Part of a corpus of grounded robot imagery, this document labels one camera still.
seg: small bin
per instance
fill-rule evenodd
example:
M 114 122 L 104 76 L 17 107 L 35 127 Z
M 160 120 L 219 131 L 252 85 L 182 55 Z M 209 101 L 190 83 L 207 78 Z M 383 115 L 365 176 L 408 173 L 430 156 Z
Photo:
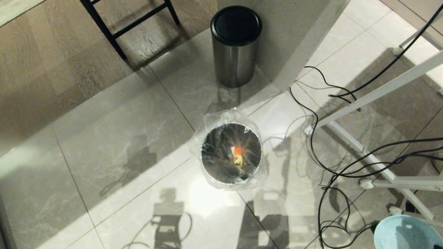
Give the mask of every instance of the small bin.
M 240 87 L 254 76 L 260 17 L 243 6 L 226 7 L 212 18 L 211 33 L 217 80 L 227 87 Z

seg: trash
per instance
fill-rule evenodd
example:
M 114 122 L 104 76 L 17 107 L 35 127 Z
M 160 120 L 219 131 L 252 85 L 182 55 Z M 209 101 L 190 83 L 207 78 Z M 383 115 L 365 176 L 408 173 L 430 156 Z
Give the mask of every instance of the trash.
M 206 114 L 195 131 L 191 152 L 207 182 L 217 189 L 245 190 L 266 180 L 257 126 L 236 108 Z

